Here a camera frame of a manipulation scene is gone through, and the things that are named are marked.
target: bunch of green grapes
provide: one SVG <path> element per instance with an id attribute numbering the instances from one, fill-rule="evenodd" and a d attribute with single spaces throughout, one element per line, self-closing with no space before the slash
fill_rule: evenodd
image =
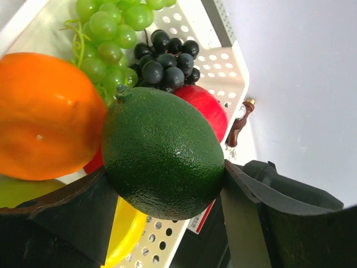
<path id="1" fill-rule="evenodd" d="M 96 86 L 106 105 L 113 101 L 117 86 L 135 86 L 138 75 L 128 67 L 123 49 L 137 43 L 137 31 L 153 23 L 153 11 L 170 7 L 176 0 L 76 0 L 79 20 L 65 22 L 76 32 L 75 60 Z"/>

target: grape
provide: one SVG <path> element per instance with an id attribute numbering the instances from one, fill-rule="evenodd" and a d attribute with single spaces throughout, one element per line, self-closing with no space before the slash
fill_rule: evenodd
<path id="1" fill-rule="evenodd" d="M 127 68 L 129 65 L 129 61 L 128 61 L 128 58 L 127 56 L 123 53 L 122 55 L 122 58 L 120 59 L 120 61 L 118 62 L 118 67 L 119 68 L 122 68 L 122 69 L 125 69 Z"/>
<path id="2" fill-rule="evenodd" d="M 144 42 L 138 43 L 134 48 L 134 57 L 137 60 L 140 60 L 142 57 L 149 54 L 151 54 L 151 50 L 149 46 Z"/>
<path id="3" fill-rule="evenodd" d="M 163 78 L 163 67 L 156 61 L 149 61 L 141 70 L 143 79 L 149 84 L 157 84 Z"/>
<path id="4" fill-rule="evenodd" d="M 140 69 L 142 70 L 144 65 L 147 64 L 149 61 L 154 61 L 155 59 L 151 55 L 145 55 L 139 61 Z"/>
<path id="5" fill-rule="evenodd" d="M 132 64 L 129 66 L 129 68 L 133 69 L 138 74 L 138 76 L 141 76 L 141 68 L 139 64 Z"/>
<path id="6" fill-rule="evenodd" d="M 177 0 L 166 0 L 166 7 L 171 7 L 176 4 Z"/>
<path id="7" fill-rule="evenodd" d="M 123 53 L 114 41 L 103 41 L 98 46 L 98 54 L 106 63 L 117 64 Z"/>
<path id="8" fill-rule="evenodd" d="M 178 54 L 182 50 L 182 41 L 179 38 L 171 38 L 167 45 L 167 52 Z"/>
<path id="9" fill-rule="evenodd" d="M 104 11 L 108 15 L 112 16 L 117 23 L 120 23 L 122 20 L 122 14 L 120 10 L 117 8 L 117 5 L 114 3 L 110 3 L 110 2 L 104 3 L 99 7 L 99 10 Z"/>
<path id="10" fill-rule="evenodd" d="M 190 54 L 181 53 L 176 60 L 177 67 L 180 68 L 184 73 L 192 71 L 194 67 L 194 58 Z"/>
<path id="11" fill-rule="evenodd" d="M 97 57 L 97 49 L 90 45 L 85 43 L 84 44 L 84 56 L 83 58 L 88 58 L 88 57 Z"/>
<path id="12" fill-rule="evenodd" d="M 105 64 L 98 58 L 89 57 L 82 61 L 80 69 L 88 76 L 92 83 L 100 82 L 105 76 Z"/>
<path id="13" fill-rule="evenodd" d="M 115 95 L 117 86 L 124 84 L 125 76 L 122 70 L 110 69 L 102 80 L 102 85 L 107 90 L 108 95 Z"/>
<path id="14" fill-rule="evenodd" d="M 197 44 L 197 42 L 194 40 L 188 40 L 182 46 L 182 52 L 188 53 L 192 57 L 194 57 L 194 59 L 196 59 L 200 52 L 199 44 Z"/>
<path id="15" fill-rule="evenodd" d="M 169 67 L 176 67 L 176 58 L 172 54 L 162 54 L 157 58 L 157 62 L 160 63 L 164 70 Z"/>
<path id="16" fill-rule="evenodd" d="M 141 0 L 120 0 L 118 6 L 120 9 L 128 9 L 129 7 L 140 4 Z"/>
<path id="17" fill-rule="evenodd" d="M 201 73 L 198 69 L 193 68 L 192 73 L 189 77 L 187 77 L 186 82 L 188 85 L 196 83 L 198 80 L 200 80 Z"/>
<path id="18" fill-rule="evenodd" d="M 138 83 L 138 74 L 132 68 L 125 68 L 125 75 L 128 78 L 129 87 L 134 87 Z"/>
<path id="19" fill-rule="evenodd" d="M 140 4 L 140 5 L 144 7 L 147 12 L 147 20 L 145 26 L 145 28 L 147 28 L 154 22 L 154 11 L 147 4 Z"/>
<path id="20" fill-rule="evenodd" d="M 170 38 L 164 31 L 158 31 L 152 35 L 152 44 L 157 52 L 164 52 L 169 42 Z"/>
<path id="21" fill-rule="evenodd" d="M 165 71 L 164 85 L 168 88 L 177 89 L 185 82 L 184 73 L 177 67 L 170 67 Z"/>
<path id="22" fill-rule="evenodd" d="M 98 11 L 97 0 L 77 0 L 76 11 L 82 21 L 89 20 L 90 16 Z"/>
<path id="23" fill-rule="evenodd" d="M 90 38 L 90 41 L 86 40 L 86 42 L 93 44 L 93 45 L 97 45 L 100 43 L 100 40 L 92 33 L 90 26 L 89 26 L 89 22 L 86 22 L 83 25 L 82 34 L 85 34 L 88 38 Z"/>
<path id="24" fill-rule="evenodd" d="M 153 10 L 161 10 L 166 5 L 166 0 L 146 0 L 146 3 Z"/>
<path id="25" fill-rule="evenodd" d="M 117 33 L 117 22 L 104 11 L 94 13 L 89 19 L 93 34 L 101 40 L 110 40 Z"/>
<path id="26" fill-rule="evenodd" d="M 133 28 L 129 25 L 118 25 L 117 36 L 114 40 L 123 49 L 132 49 L 137 41 L 137 36 Z"/>
<path id="27" fill-rule="evenodd" d="M 145 4 L 129 7 L 123 12 L 125 23 L 130 25 L 135 31 L 143 31 L 148 27 L 151 14 L 148 13 Z"/>

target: orange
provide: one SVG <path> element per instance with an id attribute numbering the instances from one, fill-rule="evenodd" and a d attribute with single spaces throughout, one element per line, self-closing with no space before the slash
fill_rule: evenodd
<path id="1" fill-rule="evenodd" d="M 81 169 L 95 155 L 105 105 L 86 75 L 31 52 L 0 60 L 0 174 L 47 180 Z"/>

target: bunch of black grapes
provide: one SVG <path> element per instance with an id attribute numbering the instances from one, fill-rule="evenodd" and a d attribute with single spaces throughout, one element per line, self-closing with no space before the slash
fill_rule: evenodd
<path id="1" fill-rule="evenodd" d="M 200 48 L 196 41 L 184 44 L 178 38 L 169 38 L 164 30 L 151 35 L 152 46 L 138 43 L 134 57 L 139 61 L 130 66 L 138 74 L 137 87 L 149 87 L 173 93 L 183 85 L 193 85 L 200 79 L 194 67 Z"/>

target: white plastic basket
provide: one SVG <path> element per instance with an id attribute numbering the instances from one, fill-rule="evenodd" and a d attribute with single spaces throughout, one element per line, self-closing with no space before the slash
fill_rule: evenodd
<path id="1" fill-rule="evenodd" d="M 64 21 L 75 18 L 74 3 L 75 0 L 48 0 L 7 52 L 40 52 L 69 60 L 73 33 L 59 29 L 63 28 Z M 223 4 L 220 0 L 204 0 L 203 3 L 178 0 L 175 6 L 155 12 L 155 22 L 148 33 L 157 28 L 167 31 L 171 37 L 199 43 L 201 51 L 195 65 L 201 71 L 201 79 L 197 84 L 213 94 L 225 109 L 229 119 L 226 138 L 247 93 L 249 74 Z M 144 41 L 142 32 L 138 37 Z M 127 55 L 132 58 L 132 51 L 127 51 Z M 80 171 L 63 177 L 62 181 L 70 183 L 83 175 Z M 117 268 L 169 267 L 189 221 L 148 219 L 141 240 Z"/>

